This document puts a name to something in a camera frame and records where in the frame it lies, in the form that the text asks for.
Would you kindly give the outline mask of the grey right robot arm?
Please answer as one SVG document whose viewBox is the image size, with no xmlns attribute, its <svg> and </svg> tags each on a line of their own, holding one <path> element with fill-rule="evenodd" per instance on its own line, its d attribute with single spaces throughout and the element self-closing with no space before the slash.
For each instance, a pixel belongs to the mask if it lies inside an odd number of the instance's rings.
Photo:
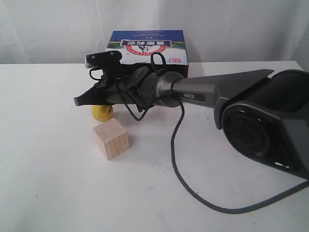
<svg viewBox="0 0 309 232">
<path fill-rule="evenodd" d="M 186 78 L 142 67 L 100 78 L 74 98 L 77 106 L 134 104 L 140 111 L 181 103 L 211 108 L 217 129 L 242 155 L 308 179 L 309 74 L 259 69 Z"/>
</svg>

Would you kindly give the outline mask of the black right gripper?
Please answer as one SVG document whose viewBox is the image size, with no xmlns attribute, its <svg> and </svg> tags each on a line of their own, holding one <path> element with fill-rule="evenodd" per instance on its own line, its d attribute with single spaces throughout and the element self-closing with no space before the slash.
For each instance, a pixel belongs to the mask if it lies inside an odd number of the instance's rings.
<svg viewBox="0 0 309 232">
<path fill-rule="evenodd" d="M 119 61 L 92 61 L 89 76 L 96 83 L 82 95 L 74 97 L 76 106 L 134 104 L 141 112 L 155 104 L 159 66 L 154 63 L 124 65 Z"/>
</svg>

